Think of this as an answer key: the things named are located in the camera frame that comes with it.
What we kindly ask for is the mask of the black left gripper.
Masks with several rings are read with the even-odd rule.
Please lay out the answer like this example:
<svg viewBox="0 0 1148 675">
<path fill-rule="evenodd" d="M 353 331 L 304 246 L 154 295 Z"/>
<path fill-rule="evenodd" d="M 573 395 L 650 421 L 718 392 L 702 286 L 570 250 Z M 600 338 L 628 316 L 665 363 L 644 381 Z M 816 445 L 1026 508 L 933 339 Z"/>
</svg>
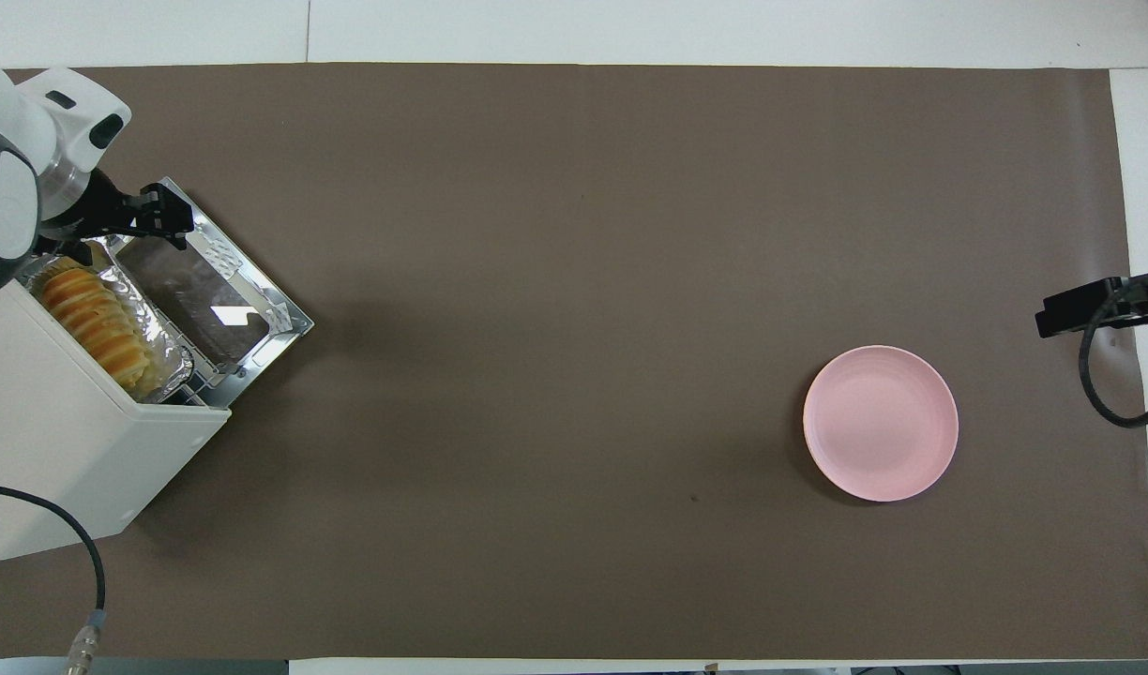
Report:
<svg viewBox="0 0 1148 675">
<path fill-rule="evenodd" d="M 153 183 L 137 195 L 127 195 L 99 168 L 90 172 L 88 184 L 73 205 L 39 223 L 39 236 L 53 242 L 82 242 L 113 234 L 155 236 L 174 249 L 187 249 L 187 235 L 193 231 L 192 208 L 174 189 Z"/>
</svg>

